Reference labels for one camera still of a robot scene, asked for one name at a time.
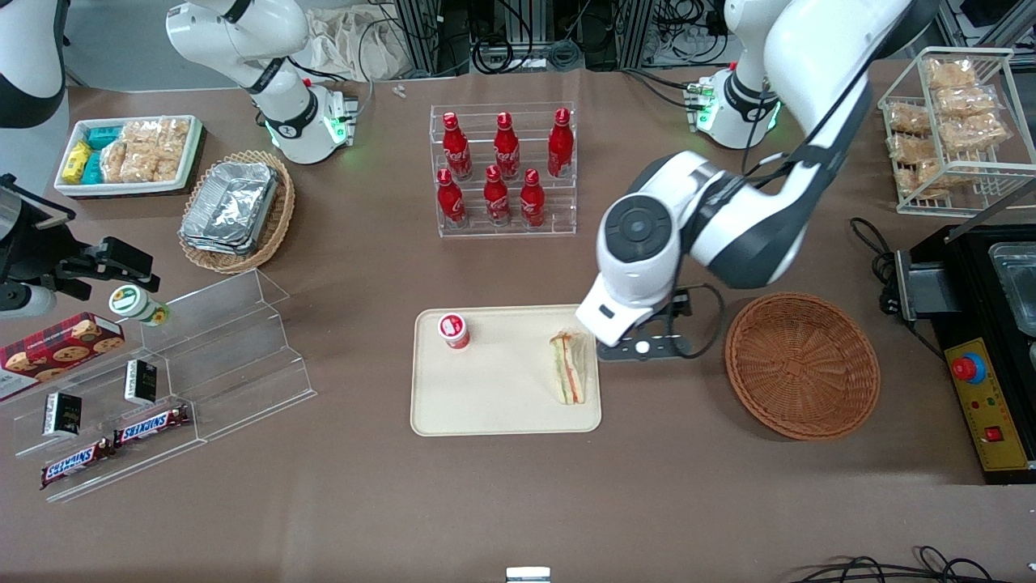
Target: empty wicker basket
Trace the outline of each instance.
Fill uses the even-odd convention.
[[[726,371],[748,411],[799,440],[844,437],[877,403],[881,372],[856,323],[806,294],[749,304],[726,338]]]

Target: round brown basket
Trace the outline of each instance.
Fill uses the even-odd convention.
[[[270,204],[269,212],[266,214],[266,222],[263,224],[262,232],[259,234],[259,246],[252,254],[230,255],[227,253],[202,251],[189,245],[182,238],[180,239],[180,246],[192,263],[218,272],[233,274],[257,267],[274,256],[277,247],[284,240],[284,235],[288,232],[291,212],[295,209],[295,186],[291,183],[291,176],[288,174],[288,169],[272,154],[255,150],[231,153],[220,162],[209,166],[208,170],[205,170],[205,173],[198,178],[194,190],[191,191],[191,198],[188,199],[183,215],[186,215],[191,210],[191,205],[194,204],[195,198],[198,196],[198,191],[201,190],[201,184],[204,183],[209,172],[212,171],[212,168],[215,168],[217,164],[222,162],[261,162],[271,168],[276,168],[279,174],[277,191],[274,193],[274,202]]]
[[[811,441],[862,426],[882,384],[874,350],[856,323],[807,294],[772,294],[745,308],[726,337],[726,372],[756,419]]]

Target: table surface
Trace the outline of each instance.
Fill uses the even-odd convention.
[[[875,65],[875,95],[905,64]],[[825,298],[869,337],[884,382],[862,429],[832,443],[776,436],[737,401],[717,348],[689,362],[602,363],[604,418],[589,434],[429,439],[408,421],[421,312],[578,303],[597,272],[598,221],[645,164],[693,149],[736,170],[741,152],[689,134],[678,108],[620,74],[407,82],[405,100],[390,89],[377,87],[353,147],[289,165],[297,207],[263,267],[292,296],[279,310],[319,396],[68,504],[44,501],[38,465],[0,457],[4,581],[445,583],[546,564],[557,581],[776,582],[842,555],[913,565],[912,547],[924,544],[1032,580],[1036,488],[980,486],[946,366],[879,313],[871,253],[846,223],[870,218],[894,247],[945,223],[894,211],[876,110],[799,258],[765,291]],[[197,115],[210,132],[205,166],[272,148],[244,91],[70,93],[74,121]],[[429,107],[558,99],[578,107],[578,234],[441,240]],[[799,139],[785,115],[751,157]],[[152,253],[157,297],[170,300],[221,279],[179,249],[183,203],[74,203],[73,229]],[[682,279],[712,281],[690,260]],[[86,304],[61,299],[49,319],[5,322],[0,343],[84,309],[105,314],[114,286],[95,284]],[[761,294],[725,291],[732,311]],[[690,326],[701,339],[716,315],[698,315]]]

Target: red coca-cola bottle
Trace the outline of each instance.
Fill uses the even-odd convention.
[[[521,187],[521,217],[528,228],[540,228],[544,222],[543,186],[540,185],[540,173],[536,168],[525,170],[525,185]]]
[[[554,128],[547,140],[547,172],[555,178],[572,175],[572,150],[576,141],[569,127],[571,120],[572,112],[568,109],[563,107],[554,112]]]
[[[518,154],[518,136],[511,127],[511,114],[501,111],[496,115],[496,138],[493,140],[496,149],[496,165],[505,180],[518,177],[518,167],[521,165]]]
[[[453,175],[445,168],[439,170],[436,178],[439,181],[439,208],[442,208],[447,226],[452,229],[466,227],[467,212],[464,210],[464,197],[461,195],[460,186],[454,183]]]
[[[458,180],[471,177],[471,149],[467,145],[467,136],[460,129],[457,114],[448,111],[442,114],[442,126],[447,133],[442,136],[442,149],[447,152],[447,164]]]
[[[489,222],[496,227],[506,227],[511,222],[511,207],[508,206],[508,185],[500,179],[500,167],[490,164],[486,168],[486,210]]]

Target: clear acrylic shelf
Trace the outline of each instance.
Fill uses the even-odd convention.
[[[572,152],[572,173],[566,178],[555,178],[547,172],[547,139],[554,126],[554,111],[565,107],[572,111],[572,135],[575,147]],[[447,227],[442,210],[439,208],[435,192],[438,184],[435,173],[447,168],[447,157],[442,150],[442,114],[452,111],[457,114],[460,127],[467,136],[471,149],[472,172],[467,180],[457,181],[464,196],[464,207],[467,210],[468,226],[462,229]],[[496,162],[493,149],[493,138],[496,137],[496,114],[501,111],[511,113],[513,127],[518,136],[521,151],[521,169],[519,178],[508,182],[508,201],[511,206],[511,223],[508,226],[496,227],[489,222],[486,210],[486,199],[482,190],[486,185],[486,167]],[[432,106],[429,121],[429,138],[432,150],[432,204],[435,206],[435,217],[438,223],[439,236],[557,236],[575,234],[576,232],[576,176],[578,174],[579,138],[577,132],[577,114],[573,101],[541,101],[529,104],[481,104]],[[546,222],[542,227],[530,230],[521,221],[521,175],[527,168],[536,168],[540,172],[540,184],[546,195]]]
[[[163,326],[120,322],[123,349],[0,405],[0,415],[15,427],[15,456],[42,468],[102,437],[111,439],[116,429],[178,405],[191,408],[191,424],[124,446],[44,491],[50,502],[67,501],[316,397],[306,363],[288,346],[274,309],[287,298],[272,280],[252,269],[169,302],[171,318]],[[132,359],[159,369],[154,406],[123,400]],[[40,436],[46,396],[56,391],[83,398],[77,437]]]

